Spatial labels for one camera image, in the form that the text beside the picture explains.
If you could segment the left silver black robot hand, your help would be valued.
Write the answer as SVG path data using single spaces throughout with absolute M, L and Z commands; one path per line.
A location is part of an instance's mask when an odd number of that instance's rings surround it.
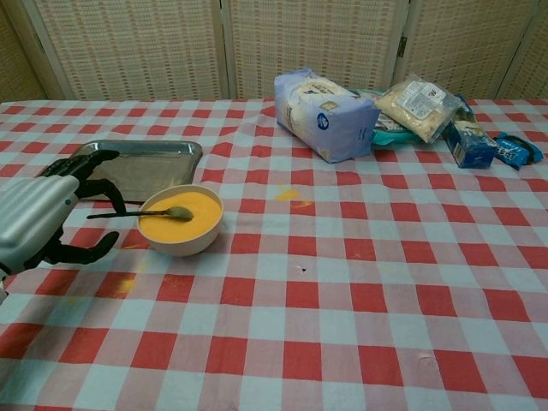
M 97 166 L 118 156 L 118 151 L 98 150 L 61 158 L 1 193 L 1 277 L 33 269 L 42 261 L 91 264 L 113 248 L 116 231 L 92 247 L 63 244 L 61 236 L 65 220 L 81 199 L 104 195 L 116 212 L 126 211 L 113 182 L 90 178 Z

